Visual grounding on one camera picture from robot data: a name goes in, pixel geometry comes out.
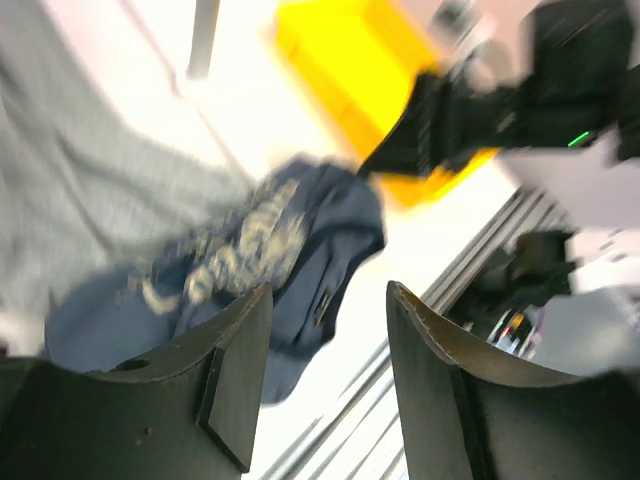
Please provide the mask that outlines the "blue printed tank top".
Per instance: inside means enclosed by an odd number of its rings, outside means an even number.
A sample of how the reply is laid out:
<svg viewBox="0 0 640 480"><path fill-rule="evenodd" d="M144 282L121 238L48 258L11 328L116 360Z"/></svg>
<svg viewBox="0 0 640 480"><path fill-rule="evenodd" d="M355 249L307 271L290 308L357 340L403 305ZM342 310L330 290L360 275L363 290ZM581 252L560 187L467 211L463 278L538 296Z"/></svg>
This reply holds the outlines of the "blue printed tank top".
<svg viewBox="0 0 640 480"><path fill-rule="evenodd" d="M381 203L367 180L299 157L242 205L75 287L47 319L45 350L64 368L108 371L265 283L273 311L262 400L276 404L333 339L351 278L384 245Z"/></svg>

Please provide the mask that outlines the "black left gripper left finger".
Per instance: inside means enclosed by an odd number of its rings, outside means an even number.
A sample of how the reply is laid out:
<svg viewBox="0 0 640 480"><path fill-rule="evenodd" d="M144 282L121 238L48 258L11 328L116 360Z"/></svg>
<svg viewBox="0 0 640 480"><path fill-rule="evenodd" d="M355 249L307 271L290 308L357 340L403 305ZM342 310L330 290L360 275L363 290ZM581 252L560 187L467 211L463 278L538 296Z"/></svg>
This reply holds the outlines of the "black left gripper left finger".
<svg viewBox="0 0 640 480"><path fill-rule="evenodd" d="M271 330L262 285L109 372L1 362L5 479L238 479L251 465Z"/></svg>

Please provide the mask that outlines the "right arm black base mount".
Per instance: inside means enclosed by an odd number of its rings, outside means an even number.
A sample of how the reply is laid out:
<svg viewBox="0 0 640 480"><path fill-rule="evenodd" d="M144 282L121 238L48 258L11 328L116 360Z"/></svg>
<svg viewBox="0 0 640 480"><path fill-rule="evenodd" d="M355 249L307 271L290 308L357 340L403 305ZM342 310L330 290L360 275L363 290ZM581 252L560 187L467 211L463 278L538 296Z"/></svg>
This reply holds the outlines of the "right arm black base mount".
<svg viewBox="0 0 640 480"><path fill-rule="evenodd" d="M523 357L533 347L542 309L557 295L570 295L565 230L529 231L508 251L500 246L482 266L456 305L459 324L487 343Z"/></svg>

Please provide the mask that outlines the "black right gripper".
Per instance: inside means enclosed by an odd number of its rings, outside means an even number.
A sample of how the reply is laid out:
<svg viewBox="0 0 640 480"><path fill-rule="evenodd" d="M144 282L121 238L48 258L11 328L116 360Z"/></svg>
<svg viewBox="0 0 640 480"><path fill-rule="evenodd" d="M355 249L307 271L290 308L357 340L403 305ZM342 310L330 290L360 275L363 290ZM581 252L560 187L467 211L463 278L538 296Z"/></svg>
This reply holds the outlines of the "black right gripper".
<svg viewBox="0 0 640 480"><path fill-rule="evenodd" d="M357 174L426 178L482 148L531 147L531 92L529 79L479 93L461 78L420 72L399 119Z"/></svg>

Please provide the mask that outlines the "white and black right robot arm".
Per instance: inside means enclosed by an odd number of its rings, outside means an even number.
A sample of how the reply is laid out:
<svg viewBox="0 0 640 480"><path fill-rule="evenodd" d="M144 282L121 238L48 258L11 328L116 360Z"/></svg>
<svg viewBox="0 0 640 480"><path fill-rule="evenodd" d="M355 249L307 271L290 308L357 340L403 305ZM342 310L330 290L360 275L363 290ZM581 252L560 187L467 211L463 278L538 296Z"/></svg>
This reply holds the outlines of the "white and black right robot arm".
<svg viewBox="0 0 640 480"><path fill-rule="evenodd" d="M585 149L617 126L617 157L639 154L639 70L625 1L546 1L526 17L531 67L512 81L502 43L470 1L445 1L435 25L456 44L444 73L419 72L399 119L359 172L459 172L480 149Z"/></svg>

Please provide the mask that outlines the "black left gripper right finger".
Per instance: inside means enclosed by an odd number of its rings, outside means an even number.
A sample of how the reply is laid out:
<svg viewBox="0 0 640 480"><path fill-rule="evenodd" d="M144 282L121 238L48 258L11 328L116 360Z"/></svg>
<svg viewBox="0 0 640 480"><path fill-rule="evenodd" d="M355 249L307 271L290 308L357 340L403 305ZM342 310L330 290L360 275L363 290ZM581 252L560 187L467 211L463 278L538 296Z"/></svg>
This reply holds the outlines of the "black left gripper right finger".
<svg viewBox="0 0 640 480"><path fill-rule="evenodd" d="M501 351L399 282L387 329L413 479L635 479L639 374L579 377Z"/></svg>

